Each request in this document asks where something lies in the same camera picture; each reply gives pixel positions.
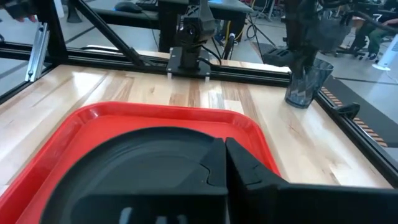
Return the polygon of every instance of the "gray floor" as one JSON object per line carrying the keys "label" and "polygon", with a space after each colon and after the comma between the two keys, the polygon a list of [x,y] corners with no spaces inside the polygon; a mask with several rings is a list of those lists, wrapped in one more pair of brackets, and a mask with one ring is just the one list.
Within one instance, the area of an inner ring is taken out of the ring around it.
{"label": "gray floor", "polygon": [[[92,7],[111,9],[117,0],[96,0],[90,2]],[[0,11],[1,34],[6,41],[21,42],[31,44],[34,38],[37,24],[25,21],[18,23],[13,21],[6,11]],[[84,47],[89,44],[112,46],[112,44],[96,29],[93,29],[81,37],[71,41],[71,38],[92,27],[92,24],[82,17],[80,24],[69,24],[66,18],[60,20],[65,40],[69,47]],[[282,37],[285,36],[285,27],[281,22],[267,22],[257,20],[256,24],[276,45],[284,45]],[[157,50],[157,44],[152,38],[150,29],[141,29],[135,27],[111,26],[111,28],[124,39],[124,41],[135,49],[139,50]],[[243,32],[243,40],[238,46],[235,46],[232,56],[233,60],[261,63],[261,58],[252,47],[250,40],[246,40],[246,28]],[[159,31],[153,30],[156,39]],[[347,36],[345,42],[350,43],[354,39],[354,34]],[[259,35],[259,42],[268,43],[268,41]],[[208,47],[214,50],[211,43]],[[319,58],[332,63],[335,67],[332,75],[336,78],[344,79],[345,85],[362,96],[365,100],[374,105],[378,110],[398,123],[398,58],[392,63],[392,71],[389,73],[381,72],[372,68],[372,62],[358,60],[349,55],[344,57],[329,57],[319,54]],[[0,95],[7,92],[14,86],[23,82],[25,77],[26,62],[17,60],[0,59]]]}

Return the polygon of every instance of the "keyboard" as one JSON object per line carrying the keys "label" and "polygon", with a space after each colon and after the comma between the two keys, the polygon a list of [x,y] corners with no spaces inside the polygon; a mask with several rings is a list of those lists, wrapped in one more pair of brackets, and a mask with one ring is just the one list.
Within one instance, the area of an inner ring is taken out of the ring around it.
{"label": "keyboard", "polygon": [[157,0],[138,0],[136,5],[143,10],[157,12]]}

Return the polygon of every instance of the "computer mouse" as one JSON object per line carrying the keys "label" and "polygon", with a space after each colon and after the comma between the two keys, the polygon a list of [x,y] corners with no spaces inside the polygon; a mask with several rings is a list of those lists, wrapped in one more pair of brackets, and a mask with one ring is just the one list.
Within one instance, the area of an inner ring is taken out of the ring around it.
{"label": "computer mouse", "polygon": [[122,1],[115,5],[114,10],[120,12],[141,13],[142,8],[132,3],[131,1]]}

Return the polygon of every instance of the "orange striped tape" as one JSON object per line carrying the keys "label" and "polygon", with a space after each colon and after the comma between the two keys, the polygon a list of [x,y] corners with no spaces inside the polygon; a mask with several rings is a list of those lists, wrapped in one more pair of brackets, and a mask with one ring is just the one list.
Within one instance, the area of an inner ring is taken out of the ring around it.
{"label": "orange striped tape", "polygon": [[[332,93],[328,91],[325,87],[321,88],[321,91],[326,94],[326,96],[336,105],[336,106],[343,106],[343,103],[335,97]],[[354,122],[362,128],[373,140],[375,140],[380,146],[388,147],[386,142],[381,138],[377,133],[375,133],[368,125],[365,124],[359,117],[354,118]]]}

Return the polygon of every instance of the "black bracket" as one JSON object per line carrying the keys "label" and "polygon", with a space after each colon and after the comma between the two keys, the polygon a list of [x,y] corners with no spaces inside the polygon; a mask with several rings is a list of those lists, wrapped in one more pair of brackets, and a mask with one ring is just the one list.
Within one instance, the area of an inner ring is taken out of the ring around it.
{"label": "black bracket", "polygon": [[359,109],[361,109],[361,105],[357,103],[350,103],[348,105],[334,107],[334,110],[339,115],[346,116],[349,119],[354,119],[358,114]]}
{"label": "black bracket", "polygon": [[[180,66],[181,56],[182,47],[173,47],[170,53],[169,62],[167,64],[167,73],[169,77],[171,77],[171,75],[180,75],[186,77],[200,76],[205,78],[206,81],[210,79],[211,67],[209,64],[199,61],[199,66],[197,70],[187,70]],[[200,57],[205,60],[210,59],[209,53],[205,50],[200,51]]]}
{"label": "black bracket", "polygon": [[264,63],[283,67],[290,65],[296,59],[296,54],[285,48],[276,48],[263,54],[262,58]]}

